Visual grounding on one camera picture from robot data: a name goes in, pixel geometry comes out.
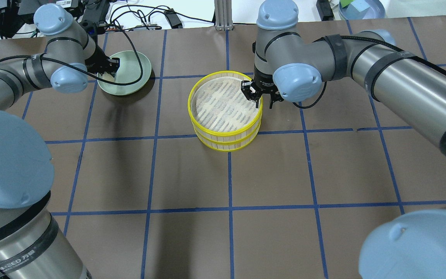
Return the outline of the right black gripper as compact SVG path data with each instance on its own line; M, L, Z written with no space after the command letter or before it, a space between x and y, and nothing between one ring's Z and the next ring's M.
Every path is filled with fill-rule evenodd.
M263 94L270 95L269 109L272 109L275 102L283 102L284 99L280 95L278 87L275 85L272 74L265 74L255 69L254 77L248 86L248 100L256 103L256 108L261 105L261 97Z

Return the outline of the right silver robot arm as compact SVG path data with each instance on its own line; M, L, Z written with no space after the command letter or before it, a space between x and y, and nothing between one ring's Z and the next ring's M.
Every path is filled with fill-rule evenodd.
M395 46L386 30L324 36L304 43L292 0L259 8L248 100L301 102L328 81L352 78L446 157L446 70ZM401 215L373 230L358 260L363 279L446 279L446 208Z

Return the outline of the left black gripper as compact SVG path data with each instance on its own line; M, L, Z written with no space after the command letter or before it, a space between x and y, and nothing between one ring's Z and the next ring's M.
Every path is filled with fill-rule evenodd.
M92 74L115 75L120 67L120 58L110 58L99 46L96 46L94 53L85 59L85 65Z

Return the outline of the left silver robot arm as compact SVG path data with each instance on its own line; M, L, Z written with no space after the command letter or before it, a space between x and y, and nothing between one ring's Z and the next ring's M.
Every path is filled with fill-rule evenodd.
M24 94L46 88L78 93L88 77L115 75L110 58L62 6L34 14L47 51L0 59L0 279L90 279L92 276L46 208L55 170L39 133L7 113Z

